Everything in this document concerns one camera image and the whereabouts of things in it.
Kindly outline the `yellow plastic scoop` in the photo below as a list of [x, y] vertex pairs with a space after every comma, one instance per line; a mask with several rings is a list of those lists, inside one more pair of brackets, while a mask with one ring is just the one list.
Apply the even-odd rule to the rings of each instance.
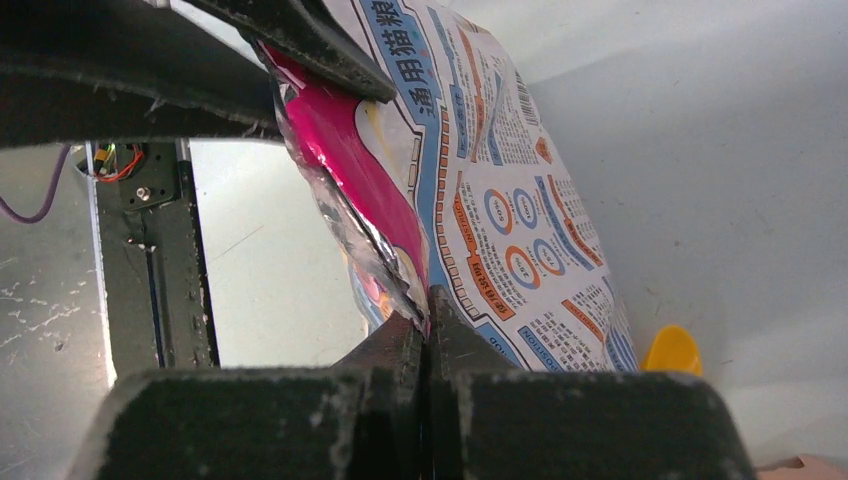
[[641, 362], [643, 371], [674, 371], [703, 375], [700, 348], [688, 330], [668, 325], [655, 335]]

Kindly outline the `colourful pet food bag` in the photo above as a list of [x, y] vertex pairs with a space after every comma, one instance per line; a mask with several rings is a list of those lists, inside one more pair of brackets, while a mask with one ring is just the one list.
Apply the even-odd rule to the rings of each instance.
[[401, 280], [362, 262], [370, 313], [443, 287], [459, 318], [514, 365], [633, 372], [623, 301], [596, 229], [494, 36], [437, 1], [334, 1], [333, 18], [394, 82], [357, 99], [276, 49], [294, 155], [328, 173]]

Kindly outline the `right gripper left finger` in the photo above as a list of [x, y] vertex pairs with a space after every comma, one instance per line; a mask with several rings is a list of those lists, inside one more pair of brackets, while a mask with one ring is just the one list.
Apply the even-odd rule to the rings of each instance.
[[329, 367], [151, 370], [102, 403], [72, 479], [415, 479], [421, 333], [391, 317]]

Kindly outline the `pink double bowl stand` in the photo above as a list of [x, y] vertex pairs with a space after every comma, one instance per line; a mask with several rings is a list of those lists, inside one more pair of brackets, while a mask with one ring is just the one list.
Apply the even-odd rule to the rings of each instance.
[[847, 480], [847, 471], [812, 455], [797, 455], [757, 470], [759, 480]]

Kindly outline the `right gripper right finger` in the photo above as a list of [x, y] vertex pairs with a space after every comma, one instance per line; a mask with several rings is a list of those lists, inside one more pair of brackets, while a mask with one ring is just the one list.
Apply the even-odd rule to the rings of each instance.
[[432, 479], [752, 479], [720, 395], [684, 373], [530, 372], [428, 293]]

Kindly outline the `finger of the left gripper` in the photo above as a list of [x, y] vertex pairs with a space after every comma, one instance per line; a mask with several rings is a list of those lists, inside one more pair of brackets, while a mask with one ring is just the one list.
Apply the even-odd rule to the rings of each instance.
[[1, 5], [1, 144], [278, 139], [269, 75], [142, 1]]
[[357, 97], [387, 103], [393, 80], [346, 33], [322, 1], [192, 1], [249, 41], [260, 41]]

